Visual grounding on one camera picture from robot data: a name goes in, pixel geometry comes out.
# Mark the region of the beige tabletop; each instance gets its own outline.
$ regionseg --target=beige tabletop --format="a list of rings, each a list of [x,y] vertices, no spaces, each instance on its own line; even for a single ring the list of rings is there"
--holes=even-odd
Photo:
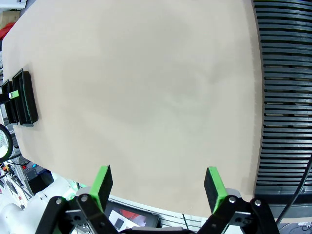
[[[250,0],[37,0],[3,40],[4,78],[32,78],[39,120],[23,156],[112,194],[210,214],[203,181],[254,191],[262,121]]]

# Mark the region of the screw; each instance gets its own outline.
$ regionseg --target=screw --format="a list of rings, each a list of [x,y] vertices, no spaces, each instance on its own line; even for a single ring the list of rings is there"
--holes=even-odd
[[[88,196],[87,195],[83,195],[81,198],[81,201],[85,202],[86,200],[88,200]]]
[[[258,200],[258,199],[256,201],[254,201],[254,203],[255,203],[256,206],[260,206],[261,205],[261,201]]]
[[[234,202],[236,202],[236,198],[235,198],[235,197],[233,197],[233,196],[231,196],[231,197],[229,198],[229,202],[230,202],[230,203],[234,203]]]

